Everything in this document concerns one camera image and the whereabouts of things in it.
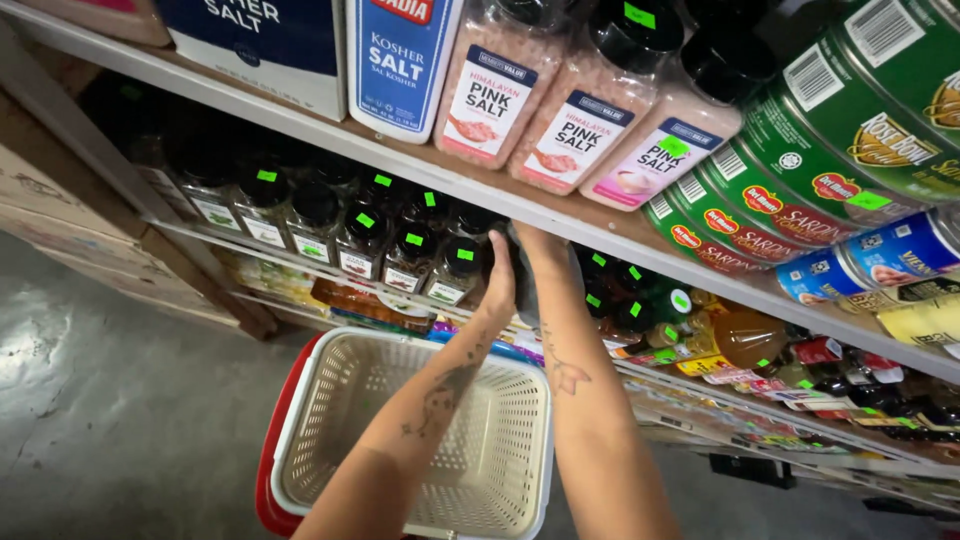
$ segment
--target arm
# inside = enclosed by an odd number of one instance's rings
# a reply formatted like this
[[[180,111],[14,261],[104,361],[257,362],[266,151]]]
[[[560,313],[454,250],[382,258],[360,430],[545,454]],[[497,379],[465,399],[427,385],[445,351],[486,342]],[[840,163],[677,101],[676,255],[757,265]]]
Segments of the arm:
[[[496,336],[510,322],[514,274],[506,240],[491,233],[496,262],[470,321],[384,404],[294,540],[402,536],[430,459]]]
[[[533,267],[554,444],[581,538],[680,538],[620,377],[574,286],[564,242],[514,222]]]

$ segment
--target shopping basket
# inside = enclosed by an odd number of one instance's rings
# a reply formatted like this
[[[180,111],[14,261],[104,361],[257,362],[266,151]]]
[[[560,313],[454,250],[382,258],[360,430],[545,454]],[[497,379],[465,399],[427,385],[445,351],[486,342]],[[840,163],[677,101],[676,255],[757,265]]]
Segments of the shopping basket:
[[[277,402],[261,456],[257,512],[267,528],[284,535],[296,528],[297,516],[316,501],[379,408],[441,347],[342,328],[316,340],[309,357],[301,353]],[[404,532],[434,538],[533,538],[550,491],[550,417],[549,387],[539,368],[488,356],[430,464]],[[266,482],[264,469],[271,460]]]

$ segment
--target green price sticker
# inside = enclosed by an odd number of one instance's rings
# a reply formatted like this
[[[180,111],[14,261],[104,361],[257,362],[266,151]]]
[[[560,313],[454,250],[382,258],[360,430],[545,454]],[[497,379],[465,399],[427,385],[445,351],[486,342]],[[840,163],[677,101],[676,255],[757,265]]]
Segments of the green price sticker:
[[[632,6],[629,2],[623,3],[623,14],[635,23],[641,24],[650,30],[657,30],[657,18],[652,13]]]
[[[143,91],[140,88],[130,85],[120,86],[120,94],[131,101],[140,101],[140,98],[143,97]]]
[[[690,151],[690,147],[679,140],[676,135],[667,135],[664,140],[658,143],[658,146],[673,158],[679,158]]]
[[[893,201],[887,199],[886,197],[881,197],[870,191],[860,191],[856,195],[853,195],[850,199],[847,199],[847,203],[854,205],[855,207],[861,207],[862,209],[867,210],[876,210],[881,209]]]
[[[376,221],[373,221],[372,218],[370,218],[367,214],[363,212],[360,212],[360,215],[357,216],[357,221],[359,221],[361,225],[363,225],[367,229],[369,229],[370,227],[373,226],[374,223],[376,223]]]

